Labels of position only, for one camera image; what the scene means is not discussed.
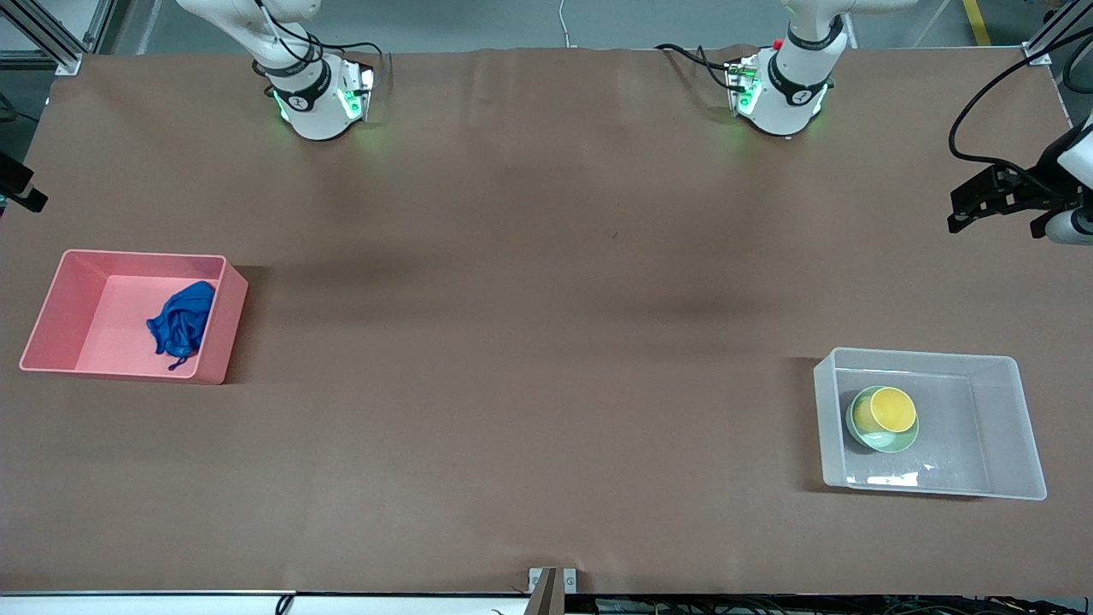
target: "green led light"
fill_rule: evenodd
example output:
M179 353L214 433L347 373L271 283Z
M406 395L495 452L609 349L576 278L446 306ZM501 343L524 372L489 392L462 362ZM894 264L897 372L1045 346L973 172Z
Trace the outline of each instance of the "green led light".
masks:
M281 109L281 119L289 121L291 123L291 121L289 120L289 114L284 110L284 104L281 103L281 96L278 95L277 91L273 92L273 99L277 100L277 106L279 109Z
M361 96L357 96L353 92L344 92L342 90L339 90L338 93L341 94L340 98L342 106L345 107L345 115L350 119L360 118L363 114L361 110Z

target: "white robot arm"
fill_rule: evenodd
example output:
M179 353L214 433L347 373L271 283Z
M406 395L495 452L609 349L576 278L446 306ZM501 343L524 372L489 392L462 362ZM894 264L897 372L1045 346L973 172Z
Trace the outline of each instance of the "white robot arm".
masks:
M846 49L846 13L888 13L918 0L779 0L789 11L789 33L779 48L766 47L729 67L732 109L760 130L792 134L803 129L830 87L831 71Z
M178 0L255 57L273 84L281 116L306 139L332 139L364 119L373 71L324 52L299 25L321 0Z

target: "green bowl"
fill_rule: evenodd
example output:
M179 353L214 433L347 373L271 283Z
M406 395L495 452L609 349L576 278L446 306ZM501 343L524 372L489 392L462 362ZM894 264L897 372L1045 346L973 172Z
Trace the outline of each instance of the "green bowl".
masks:
M901 453L906 451L918 438L918 417L915 417L915 424L910 426L910 429L901 434L893 434L891 431L862 433L854 424L854 407L858 405L858 400L862 395L869 395L878 389L883 389L883 387L870 387L854 398L850 406L846 409L846 429L862 447L868 447L882 453Z

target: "black strap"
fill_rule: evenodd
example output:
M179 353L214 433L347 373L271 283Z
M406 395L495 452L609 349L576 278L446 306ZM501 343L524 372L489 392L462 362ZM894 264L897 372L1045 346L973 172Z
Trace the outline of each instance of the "black strap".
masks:
M304 72L309 64L315 63L319 59L319 55L322 51L318 49L315 45L307 48L307 54L304 54L304 59L297 61L296 63L285 67L285 68L269 68L268 66L258 64L261 67L262 72L266 76L293 76Z
M287 90L281 90L280 87L274 87L278 97L281 102L292 107L293 110L307 111L315 108L315 100L319 99L327 88L330 86L330 64L322 61L322 72L319 78L307 87L298 90L296 92L289 92Z
M801 85L800 83L790 81L778 70L777 52L771 57L771 63L766 68L771 74L771 84L786 96L786 104L792 107L801 107L809 104L827 85L827 81L831 79L831 74L828 74L823 81L812 85Z
M825 49L828 45L838 38L838 35L843 34L843 15L835 15L835 19L831 20L831 29L827 31L827 36L823 40L806 40L800 36L794 34L794 28L789 28L789 34L787 38L795 46L806 49L808 51L819 51L820 49Z

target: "floor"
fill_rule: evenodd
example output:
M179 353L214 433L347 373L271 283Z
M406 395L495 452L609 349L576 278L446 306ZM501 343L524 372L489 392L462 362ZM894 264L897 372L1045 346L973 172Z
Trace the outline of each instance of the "floor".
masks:
M52 1L73 13L81 12L71 7L73 2L94 2ZM855 17L858 43L862 47L912 46L940 5L941 0L920 0L901 13L859 15ZM986 31L996 45L1027 39L1045 12L1025 0L989 0L980 5ZM784 36L786 28L786 15L775 0L567 0L564 14L571 43L592 48L649 48L667 42L687 47L763 44ZM328 43L366 36L396 54L565 44L559 0L328 0L308 29ZM0 32L0 42L11 42L13 37L4 33ZM114 34L109 51L117 54L243 52L225 34L173 0L131 0ZM962 1L949 2L920 42L925 47L975 44ZM48 71L3 70L0 64L0 92L30 115L40 113L52 79ZM33 132L28 120L0 123L0 151L22 158Z

